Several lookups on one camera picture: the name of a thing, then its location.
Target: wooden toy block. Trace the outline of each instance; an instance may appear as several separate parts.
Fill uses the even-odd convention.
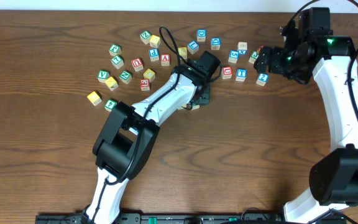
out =
[[[248,50],[248,43],[247,42],[239,42],[237,44],[237,50]]]
[[[150,90],[150,80],[141,79],[140,80],[140,89],[142,89],[142,91],[149,91]]]
[[[108,100],[107,103],[104,106],[104,109],[106,109],[107,111],[110,111],[117,105],[117,102],[113,101],[113,100]]]
[[[125,84],[129,84],[129,82],[132,80],[132,75],[127,72],[127,71],[123,71],[121,73],[121,75],[119,76],[119,79],[125,83]]]
[[[158,48],[160,46],[161,39],[157,35],[152,35],[150,38],[150,46],[154,48]]]
[[[150,38],[152,37],[152,34],[145,30],[140,34],[140,39],[144,44],[150,43]]]
[[[255,63],[255,61],[258,59],[259,53],[253,52],[251,57],[249,58],[249,63]]]
[[[238,68],[236,81],[244,82],[246,80],[246,78],[247,78],[247,70]]]
[[[161,55],[161,65],[162,66],[169,66],[170,64],[170,56],[169,54],[162,54]]]
[[[236,50],[231,50],[229,55],[229,62],[237,63],[238,59],[239,59],[239,52]]]
[[[219,37],[211,38],[211,50],[219,50],[221,48],[221,39]]]
[[[179,47],[178,51],[179,51],[179,55],[182,56],[186,60],[187,59],[187,48]]]
[[[111,59],[111,63],[115,66],[116,69],[119,69],[124,65],[123,59],[118,55]]]
[[[232,75],[233,70],[231,69],[231,66],[226,66],[222,68],[222,79],[231,78]]]
[[[113,44],[111,47],[110,47],[110,55],[111,56],[116,56],[116,55],[120,55],[121,54],[121,47],[116,45],[116,44]]]
[[[155,72],[148,68],[146,72],[143,73],[143,77],[150,80],[151,83],[155,79]]]
[[[260,50],[262,50],[263,47],[264,47],[263,45],[260,46],[260,47],[258,48],[257,52],[260,53]]]
[[[205,42],[206,39],[206,29],[197,30],[197,42]]]
[[[149,50],[150,60],[152,62],[156,60],[160,60],[160,55],[158,54],[158,49],[150,49]]]
[[[259,74],[258,79],[256,80],[256,84],[264,86],[268,79],[269,79],[269,75]]]
[[[131,61],[131,63],[135,69],[135,72],[138,72],[143,69],[143,62],[140,58],[135,58],[134,60]]]
[[[99,71],[99,75],[98,75],[99,82],[104,82],[109,77],[110,77],[110,74],[108,71],[104,71],[104,70]]]
[[[100,96],[93,91],[91,94],[89,94],[88,99],[90,100],[90,102],[93,104],[93,106],[98,105],[100,102],[102,102],[102,99],[100,98]]]
[[[113,77],[109,77],[108,79],[106,79],[106,81],[104,81],[104,83],[111,91],[115,90],[118,87],[118,83]]]
[[[191,54],[195,54],[199,49],[199,45],[198,43],[193,40],[191,41],[188,45],[187,45],[187,50],[191,53]]]

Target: alphabet block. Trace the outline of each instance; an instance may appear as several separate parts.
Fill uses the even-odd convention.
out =
[[[246,78],[247,78],[247,70],[238,68],[236,81],[244,82],[246,80]]]
[[[249,63],[255,63],[255,61],[258,59],[259,53],[258,52],[253,52],[251,57],[249,58]]]
[[[150,49],[149,50],[150,60],[152,62],[156,60],[160,60],[160,55],[158,54],[158,49]]]
[[[258,79],[256,80],[256,84],[264,86],[269,79],[269,75],[267,74],[259,74]]]
[[[187,59],[187,48],[179,47],[178,51],[179,51],[179,55],[182,56],[186,60]]]
[[[129,82],[132,80],[132,75],[127,72],[127,71],[123,71],[121,73],[121,75],[119,76],[119,79],[125,83],[125,84],[129,84]]]
[[[149,91],[150,90],[150,80],[141,79],[140,80],[140,89],[142,89],[142,91]]]
[[[95,91],[93,91],[91,94],[89,94],[87,96],[87,98],[90,100],[90,102],[93,104],[93,106],[96,106],[100,102],[102,102],[102,99],[100,98],[100,96]]]
[[[146,72],[143,73],[143,77],[150,80],[151,83],[155,78],[155,72],[148,68]]]
[[[206,39],[206,29],[197,30],[197,42],[205,42]]]
[[[211,50],[219,50],[221,48],[221,39],[219,37],[211,38]]]
[[[226,66],[222,68],[222,79],[231,78],[232,75],[233,75],[233,70],[231,66]]]
[[[116,45],[116,44],[113,44],[111,47],[110,47],[110,55],[111,56],[116,56],[116,55],[120,55],[121,54],[121,47]]]
[[[169,66],[170,64],[170,56],[169,54],[162,54],[161,55],[161,65],[162,66]]]
[[[135,58],[134,60],[131,61],[131,63],[135,69],[135,72],[138,72],[143,69],[143,62],[140,58]]]
[[[191,54],[195,54],[199,49],[199,45],[198,43],[193,40],[191,41],[188,45],[187,45],[187,50],[191,53]]]
[[[124,61],[118,55],[111,59],[111,63],[115,66],[116,69],[119,69],[124,65]]]
[[[238,59],[239,59],[239,52],[236,50],[231,50],[229,55],[229,62],[237,63]]]
[[[109,77],[104,81],[109,90],[113,91],[118,87],[117,81],[113,77]]]
[[[154,48],[158,48],[160,46],[161,40],[157,35],[152,35],[150,38],[150,46]]]
[[[150,43],[150,38],[152,37],[152,34],[145,30],[140,34],[140,39],[144,44]]]
[[[106,109],[107,111],[110,111],[117,105],[117,102],[113,101],[113,100],[108,100],[107,103],[104,106],[104,109]]]
[[[99,71],[99,75],[98,75],[99,82],[104,82],[109,77],[110,77],[110,74],[108,71],[104,71],[104,70]]]

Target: yellow block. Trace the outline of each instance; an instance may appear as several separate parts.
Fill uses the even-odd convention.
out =
[[[148,68],[146,72],[143,73],[143,77],[150,80],[150,82],[152,82],[155,78],[155,72],[153,72],[153,70]]]
[[[184,59],[187,59],[187,48],[186,47],[179,47],[178,51],[179,51],[180,56],[182,56]]]
[[[152,35],[150,38],[150,46],[154,48],[158,48],[160,46],[161,40],[157,35]]]

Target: block label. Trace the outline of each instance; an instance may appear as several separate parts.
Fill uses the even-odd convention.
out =
[[[231,58],[239,58],[239,52],[236,50],[231,50],[230,51],[230,57]]]
[[[119,56],[115,56],[112,59],[112,62],[114,62],[115,64],[118,64],[122,61],[122,59]]]
[[[247,77],[247,70],[245,69],[237,69],[237,76],[238,77]]]
[[[198,30],[197,36],[198,37],[206,37],[206,30]]]
[[[127,80],[130,76],[131,74],[129,72],[123,71],[120,75],[120,78],[122,78],[123,80]]]
[[[134,67],[141,66],[141,65],[142,65],[142,61],[141,61],[139,58],[134,59],[134,60],[132,60],[132,65],[133,65]]]
[[[150,49],[149,54],[150,54],[150,57],[158,56],[158,50],[157,49]]]
[[[260,74],[258,79],[260,81],[267,82],[267,80],[269,79],[269,76],[267,74]]]
[[[197,42],[195,42],[195,41],[193,40],[193,41],[191,41],[191,42],[189,43],[189,47],[194,50],[195,48],[198,47],[198,44],[197,44]]]

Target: blue block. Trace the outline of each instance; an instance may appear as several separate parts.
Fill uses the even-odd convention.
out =
[[[150,57],[158,56],[158,49],[150,49],[149,54],[150,54]]]

